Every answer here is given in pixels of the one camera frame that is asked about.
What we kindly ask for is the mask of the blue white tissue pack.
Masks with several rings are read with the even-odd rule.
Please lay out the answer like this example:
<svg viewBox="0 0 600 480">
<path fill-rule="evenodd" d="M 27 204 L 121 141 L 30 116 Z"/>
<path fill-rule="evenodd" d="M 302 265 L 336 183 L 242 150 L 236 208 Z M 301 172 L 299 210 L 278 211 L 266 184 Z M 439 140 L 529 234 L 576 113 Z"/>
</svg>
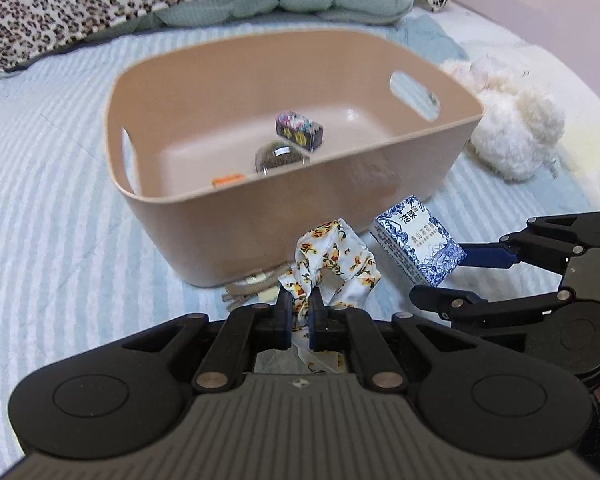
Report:
<svg viewBox="0 0 600 480">
<path fill-rule="evenodd" d="M 370 232 L 415 285 L 437 287 L 466 258 L 460 244 L 414 195 L 378 214 Z"/>
</svg>

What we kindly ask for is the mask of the sunflower print fabric scrunchie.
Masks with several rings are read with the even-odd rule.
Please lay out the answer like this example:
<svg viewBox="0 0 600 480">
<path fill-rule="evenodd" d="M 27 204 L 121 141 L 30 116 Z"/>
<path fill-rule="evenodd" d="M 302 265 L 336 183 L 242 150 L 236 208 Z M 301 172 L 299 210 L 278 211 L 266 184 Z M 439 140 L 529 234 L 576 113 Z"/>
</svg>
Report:
<svg viewBox="0 0 600 480">
<path fill-rule="evenodd" d="M 343 373 L 344 356 L 338 351 L 314 351 L 309 343 L 309 298 L 319 292 L 326 306 L 336 310 L 362 308 L 381 274 L 376 258 L 342 219 L 329 221 L 298 239 L 294 262 L 279 278 L 294 304 L 291 343 L 309 372 Z"/>
</svg>

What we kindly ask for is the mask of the green candy bag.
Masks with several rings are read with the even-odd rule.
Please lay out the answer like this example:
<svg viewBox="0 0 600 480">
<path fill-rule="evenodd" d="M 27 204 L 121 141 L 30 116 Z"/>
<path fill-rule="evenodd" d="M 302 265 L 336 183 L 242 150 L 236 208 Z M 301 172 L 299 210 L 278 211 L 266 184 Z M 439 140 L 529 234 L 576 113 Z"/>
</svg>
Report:
<svg viewBox="0 0 600 480">
<path fill-rule="evenodd" d="M 256 168 L 258 174 L 269 174 L 273 170 L 285 166 L 304 165 L 309 161 L 309 156 L 300 152 L 293 145 L 274 141 L 257 150 L 254 158 L 254 168 Z"/>
</svg>

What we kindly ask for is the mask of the small dark patterned box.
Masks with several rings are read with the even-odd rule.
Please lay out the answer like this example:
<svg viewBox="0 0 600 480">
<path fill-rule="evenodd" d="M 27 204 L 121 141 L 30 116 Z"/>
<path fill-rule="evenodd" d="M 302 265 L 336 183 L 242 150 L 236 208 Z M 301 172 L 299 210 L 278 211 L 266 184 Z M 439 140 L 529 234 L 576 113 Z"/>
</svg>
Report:
<svg viewBox="0 0 600 480">
<path fill-rule="evenodd" d="M 309 152 L 314 152 L 323 143 L 323 126 L 295 112 L 278 115 L 275 128 L 278 136 Z"/>
</svg>

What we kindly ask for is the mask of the orange sock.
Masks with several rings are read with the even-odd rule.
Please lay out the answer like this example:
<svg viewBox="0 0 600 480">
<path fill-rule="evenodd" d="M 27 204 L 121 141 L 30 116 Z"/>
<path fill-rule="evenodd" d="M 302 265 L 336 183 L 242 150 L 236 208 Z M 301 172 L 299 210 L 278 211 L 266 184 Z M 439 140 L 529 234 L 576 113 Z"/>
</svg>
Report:
<svg viewBox="0 0 600 480">
<path fill-rule="evenodd" d="M 227 176 L 214 178 L 211 185 L 214 188 L 224 188 L 227 185 L 234 185 L 245 181 L 247 177 L 244 174 L 228 174 Z"/>
</svg>

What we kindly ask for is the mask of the white fluffy plush toy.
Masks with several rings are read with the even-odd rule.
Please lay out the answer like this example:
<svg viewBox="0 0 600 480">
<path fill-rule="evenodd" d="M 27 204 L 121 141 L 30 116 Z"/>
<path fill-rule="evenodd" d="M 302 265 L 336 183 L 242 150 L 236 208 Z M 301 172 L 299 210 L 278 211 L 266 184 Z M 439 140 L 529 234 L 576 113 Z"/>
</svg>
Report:
<svg viewBox="0 0 600 480">
<path fill-rule="evenodd" d="M 538 170 L 555 166 L 566 114 L 545 89 L 528 84 L 519 70 L 493 56 L 446 60 L 439 68 L 483 107 L 468 150 L 484 166 L 508 182 L 528 181 Z"/>
</svg>

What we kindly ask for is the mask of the blue striped bed sheet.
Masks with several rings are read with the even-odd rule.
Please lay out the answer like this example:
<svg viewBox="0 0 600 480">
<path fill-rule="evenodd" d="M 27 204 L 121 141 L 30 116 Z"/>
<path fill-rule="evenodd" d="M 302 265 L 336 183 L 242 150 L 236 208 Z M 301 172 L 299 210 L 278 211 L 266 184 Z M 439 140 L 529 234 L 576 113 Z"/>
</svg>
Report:
<svg viewBox="0 0 600 480">
<path fill-rule="evenodd" d="M 109 179 L 102 120 L 116 77 L 158 53 L 312 24 L 279 14 L 163 29 L 0 75 L 0 475 L 21 456 L 7 416 L 21 378 L 189 312 L 226 315 L 219 289 L 190 286 L 169 268 Z M 490 242 L 532 216 L 600 208 L 600 99 L 567 66 L 461 8 L 418 12 L 385 34 L 434 60 L 497 60 L 566 112 L 555 169 L 526 183 L 456 160 L 429 208 L 457 240 Z"/>
</svg>

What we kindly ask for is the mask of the beige plastic storage bin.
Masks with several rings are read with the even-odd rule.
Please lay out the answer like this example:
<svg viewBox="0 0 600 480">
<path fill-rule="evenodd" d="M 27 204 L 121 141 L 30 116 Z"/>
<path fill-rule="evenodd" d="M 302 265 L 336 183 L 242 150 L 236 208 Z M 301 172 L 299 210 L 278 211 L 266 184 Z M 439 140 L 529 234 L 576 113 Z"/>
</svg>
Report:
<svg viewBox="0 0 600 480">
<path fill-rule="evenodd" d="M 429 197 L 483 109 L 437 66 L 353 29 L 268 32 L 148 58 L 114 83 L 112 183 L 178 276 L 215 287 Z"/>
</svg>

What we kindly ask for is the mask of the teal quilted comforter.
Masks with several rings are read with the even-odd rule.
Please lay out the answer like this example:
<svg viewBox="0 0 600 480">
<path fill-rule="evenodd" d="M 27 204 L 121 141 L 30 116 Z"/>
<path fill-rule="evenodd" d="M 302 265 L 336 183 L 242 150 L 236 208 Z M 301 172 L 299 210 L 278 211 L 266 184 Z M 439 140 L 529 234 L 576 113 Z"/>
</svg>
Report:
<svg viewBox="0 0 600 480">
<path fill-rule="evenodd" d="M 250 20 L 276 12 L 315 15 L 321 20 L 388 25 L 413 9 L 415 0 L 193 0 L 122 20 L 87 36 L 87 42 L 162 28 L 201 28 Z"/>
</svg>

